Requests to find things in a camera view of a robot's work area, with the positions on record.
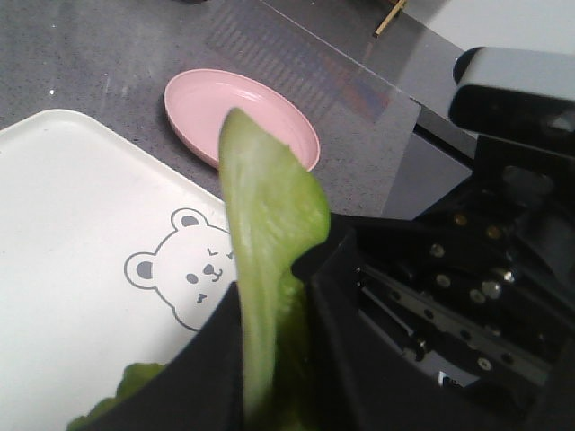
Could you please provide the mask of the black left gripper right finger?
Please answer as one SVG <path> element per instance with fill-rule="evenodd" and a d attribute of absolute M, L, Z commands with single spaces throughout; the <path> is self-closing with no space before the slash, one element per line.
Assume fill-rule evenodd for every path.
<path fill-rule="evenodd" d="M 316 403 L 322 430 L 520 430 L 405 361 L 361 318 L 356 234 L 331 216 L 327 240 L 300 258 L 307 283 Z"/>

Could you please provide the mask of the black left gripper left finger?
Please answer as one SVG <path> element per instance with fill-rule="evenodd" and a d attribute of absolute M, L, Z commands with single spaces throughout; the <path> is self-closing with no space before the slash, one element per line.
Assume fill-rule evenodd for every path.
<path fill-rule="evenodd" d="M 241 430 L 239 294 L 229 286 L 185 349 L 152 381 L 96 420 L 98 430 Z"/>

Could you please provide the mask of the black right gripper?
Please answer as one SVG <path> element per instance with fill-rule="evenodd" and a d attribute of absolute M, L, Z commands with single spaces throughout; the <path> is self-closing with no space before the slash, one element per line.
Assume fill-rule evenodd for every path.
<path fill-rule="evenodd" d="M 364 314 L 516 404 L 574 336 L 574 147 L 482 137 L 472 175 L 411 221 L 358 218 Z"/>

